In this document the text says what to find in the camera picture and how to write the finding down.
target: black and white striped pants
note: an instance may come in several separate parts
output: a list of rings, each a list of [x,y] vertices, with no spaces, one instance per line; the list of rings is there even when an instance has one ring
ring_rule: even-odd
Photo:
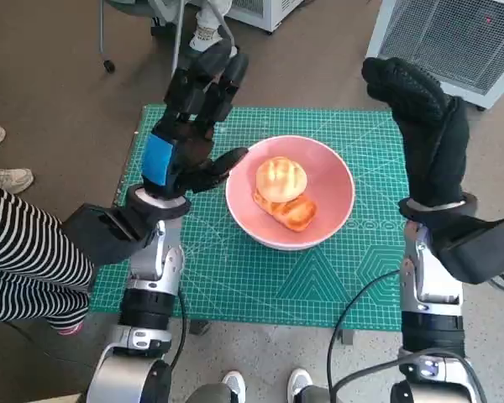
[[[92,269],[57,218],[0,189],[0,322],[75,326],[88,311]]]

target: concrete floor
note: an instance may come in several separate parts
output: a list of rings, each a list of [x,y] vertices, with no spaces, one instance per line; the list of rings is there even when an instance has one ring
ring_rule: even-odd
[[[238,105],[377,109],[365,95],[360,63],[378,0],[321,0],[295,12],[274,34],[229,22],[250,55]],[[194,23],[188,10],[188,32]],[[37,181],[24,198],[67,217],[83,202],[109,205],[142,105],[160,102],[169,78],[170,41],[155,41],[149,22],[112,10],[108,76],[97,57],[97,2],[0,2],[0,124],[8,138],[0,167],[26,166]],[[486,113],[470,110],[472,140],[465,187],[480,198],[485,218],[504,216],[504,97]],[[468,353],[489,401],[504,402],[504,295],[466,287]],[[23,324],[64,358],[93,364],[112,315],[95,314],[77,338],[58,338],[39,321]],[[175,335],[179,334],[176,322]],[[325,385],[327,329],[217,323],[187,339],[174,377],[173,401],[239,369],[248,402],[285,401],[286,378],[297,365]],[[352,348],[334,352],[335,378],[396,355],[395,333],[360,332]],[[0,402],[37,400],[85,388],[91,370],[48,359],[0,325]],[[387,402],[395,370],[356,382],[349,402]]]

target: bread roll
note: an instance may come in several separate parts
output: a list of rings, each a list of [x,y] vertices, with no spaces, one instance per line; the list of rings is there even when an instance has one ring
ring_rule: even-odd
[[[306,229],[318,209],[316,204],[305,195],[300,195],[287,203],[273,203],[266,200],[256,189],[254,201],[276,221],[297,233]]]
[[[255,174],[258,192],[269,202],[284,203],[304,192],[307,177],[304,169],[286,157],[265,161]]]

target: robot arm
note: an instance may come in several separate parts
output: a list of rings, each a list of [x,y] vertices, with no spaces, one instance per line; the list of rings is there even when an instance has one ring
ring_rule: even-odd
[[[446,96],[427,72],[397,58],[369,58],[362,75],[369,95],[390,105],[406,157],[410,197],[399,203],[409,220],[400,269],[399,355],[442,348],[464,358],[462,284],[504,273],[504,220],[474,218],[477,201],[461,189],[469,141],[464,101]],[[400,370],[406,380],[392,388],[392,402],[484,399],[458,359],[432,354]]]
[[[181,222],[191,207],[185,193],[219,185],[248,151],[233,149],[209,159],[214,126],[231,111],[248,66],[246,55],[230,60],[230,51],[231,44],[222,40],[188,70],[176,71],[165,112],[147,140],[144,183],[127,190],[125,206],[85,205],[64,224],[94,264],[130,257],[118,324],[97,364],[89,403],[169,399],[172,367],[163,358],[171,347],[169,322],[184,266]]]

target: green cutting mat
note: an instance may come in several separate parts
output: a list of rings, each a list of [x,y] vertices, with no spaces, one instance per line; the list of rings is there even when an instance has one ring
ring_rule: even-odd
[[[122,190],[141,182],[145,139],[163,110],[144,108]],[[407,180],[401,136],[390,113],[236,107],[218,125],[213,155],[282,134],[319,140],[344,158],[356,187],[351,217],[316,248],[281,252],[256,243],[237,226],[223,186],[191,195],[182,234],[182,286],[192,318],[331,327],[352,296],[401,261],[404,221],[396,203],[407,194]],[[101,269],[94,311],[118,311],[128,266]],[[345,327],[397,330],[398,294],[397,278],[377,285]]]

